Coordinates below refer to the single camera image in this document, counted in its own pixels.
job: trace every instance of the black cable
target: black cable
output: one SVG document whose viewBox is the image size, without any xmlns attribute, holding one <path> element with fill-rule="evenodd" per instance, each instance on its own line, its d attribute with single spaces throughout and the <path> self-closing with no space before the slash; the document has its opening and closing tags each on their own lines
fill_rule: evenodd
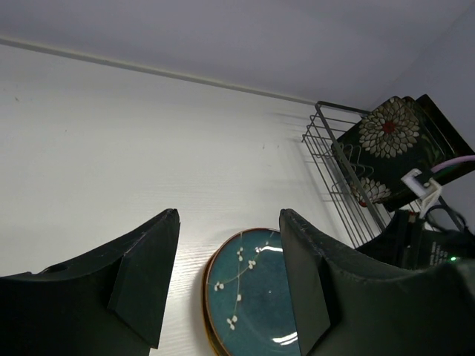
<svg viewBox="0 0 475 356">
<path fill-rule="evenodd" d="M 444 228 L 442 227 L 441 225 L 439 225 L 438 223 L 436 223 L 432 218 L 429 218 L 429 213 L 434 211 L 434 210 L 443 210 L 445 211 L 447 214 L 449 214 L 449 216 L 452 217 L 452 219 L 455 221 L 457 221 L 459 224 L 457 225 L 461 225 L 462 226 L 462 232 L 464 232 L 465 234 L 470 234 L 474 239 L 475 239 L 475 236 L 468 230 L 468 227 L 467 227 L 467 220 L 463 217 L 463 215 L 461 215 L 458 211 L 455 211 L 453 210 L 450 206 L 446 205 L 446 204 L 438 204 L 438 205 L 434 205 L 432 207 L 429 208 L 429 210 L 427 210 L 427 213 L 426 213 L 426 222 L 432 226 L 433 228 L 436 228 L 438 230 L 440 230 L 441 232 L 445 232 L 445 233 L 448 233 L 450 232 L 449 229 L 447 228 Z"/>
</svg>

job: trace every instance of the white chrysanthemum print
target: white chrysanthemum print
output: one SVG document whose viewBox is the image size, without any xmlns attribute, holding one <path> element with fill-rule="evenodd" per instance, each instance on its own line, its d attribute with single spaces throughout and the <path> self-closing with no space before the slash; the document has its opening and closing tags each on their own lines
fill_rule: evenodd
<svg viewBox="0 0 475 356">
<path fill-rule="evenodd" d="M 396 157 L 417 143 L 419 120 L 399 98 L 391 98 L 360 124 L 362 148 L 376 157 Z"/>
<path fill-rule="evenodd" d="M 374 180 L 367 177 L 361 178 L 361 185 L 363 186 L 364 192 L 371 202 L 380 202 L 384 198 L 387 198 L 391 195 L 391 190 L 386 188 L 386 185 L 381 184 L 380 182 L 375 182 Z M 359 204 L 366 206 L 366 202 L 364 201 L 363 196 L 360 194 L 357 187 L 353 183 L 350 184 L 350 187 Z"/>
</svg>

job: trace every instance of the ceramic plate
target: ceramic plate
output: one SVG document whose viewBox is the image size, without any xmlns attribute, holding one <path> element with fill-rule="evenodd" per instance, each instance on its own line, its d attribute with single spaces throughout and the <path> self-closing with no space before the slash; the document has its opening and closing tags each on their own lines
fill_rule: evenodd
<svg viewBox="0 0 475 356">
<path fill-rule="evenodd" d="M 205 288 L 201 289 L 201 310 L 202 310 L 202 313 L 203 313 L 203 322 L 205 324 L 206 336 L 208 337 L 208 341 L 211 344 L 214 353 L 217 356 L 222 356 L 222 355 L 226 355 L 226 350 L 223 349 L 223 347 L 220 344 L 220 341 L 217 339 L 216 334 L 213 331 L 213 328 L 212 328 L 211 323 L 210 323 L 209 318 L 208 318 L 208 313 L 206 312 L 206 302 L 205 302 L 205 300 L 206 300 L 206 282 L 205 282 L 205 279 L 206 279 L 206 276 L 208 275 L 209 267 L 211 266 L 211 262 L 212 262 L 213 258 L 214 258 L 214 255 L 207 262 L 207 264 L 204 268 L 204 272 L 203 272 L 203 279 L 202 279 L 201 283 L 202 283 L 202 286 L 205 286 Z"/>
<path fill-rule="evenodd" d="M 215 351 L 300 355 L 278 231 L 246 230 L 228 240 L 205 270 L 203 292 Z"/>
</svg>

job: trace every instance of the dark green object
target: dark green object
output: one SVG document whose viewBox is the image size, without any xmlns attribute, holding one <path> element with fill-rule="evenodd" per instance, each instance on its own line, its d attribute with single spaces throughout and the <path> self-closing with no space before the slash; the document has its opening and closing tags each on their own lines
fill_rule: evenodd
<svg viewBox="0 0 475 356">
<path fill-rule="evenodd" d="M 281 212 L 280 226 L 301 355 L 475 355 L 474 261 L 409 271 L 293 210 Z"/>
<path fill-rule="evenodd" d="M 338 138 L 345 157 L 373 203 L 383 203 L 388 211 L 415 200 L 401 182 L 413 168 L 429 171 L 433 166 L 474 152 L 427 95 L 417 101 L 397 96 L 387 100 Z M 352 193 L 365 206 L 348 171 L 337 157 Z M 446 184 L 475 169 L 470 163 L 443 171 L 436 180 Z"/>
</svg>

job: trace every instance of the plate rim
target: plate rim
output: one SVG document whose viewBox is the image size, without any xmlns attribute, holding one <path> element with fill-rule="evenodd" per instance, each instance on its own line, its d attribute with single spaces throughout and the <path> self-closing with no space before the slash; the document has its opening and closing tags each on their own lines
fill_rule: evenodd
<svg viewBox="0 0 475 356">
<path fill-rule="evenodd" d="M 223 243 L 218 250 L 216 250 L 215 253 L 213 253 L 213 255 L 211 256 L 211 258 L 209 259 L 207 265 L 209 264 L 209 268 L 208 270 L 206 270 L 206 267 L 205 267 L 205 273 L 203 273 L 203 288 L 205 289 L 205 293 L 204 293 L 204 304 L 203 304 L 203 312 L 206 312 L 206 315 L 208 316 L 208 320 L 209 320 L 209 325 L 211 326 L 212 328 L 212 331 L 213 333 L 216 335 L 216 340 L 218 341 L 218 343 L 220 344 L 221 348 L 226 352 L 227 355 L 225 356 L 231 356 L 231 353 L 229 352 L 229 350 L 223 345 L 223 342 L 221 341 L 221 339 L 218 337 L 218 333 L 216 331 L 216 328 L 214 327 L 214 324 L 213 324 L 213 319 L 211 318 L 211 315 L 209 313 L 209 293 L 208 293 L 208 280 L 209 280 L 209 274 L 211 273 L 211 270 L 212 270 L 212 266 L 216 260 L 216 257 L 219 255 L 219 253 L 231 242 L 233 241 L 235 238 L 239 237 L 240 235 L 244 234 L 244 233 L 247 233 L 247 232 L 251 232 L 251 231 L 271 231 L 271 232 L 278 232 L 280 233 L 280 230 L 277 230 L 275 228 L 248 228 L 246 230 L 242 230 L 242 231 L 239 231 L 238 233 L 232 235 L 228 240 L 225 241 L 225 243 Z"/>
</svg>

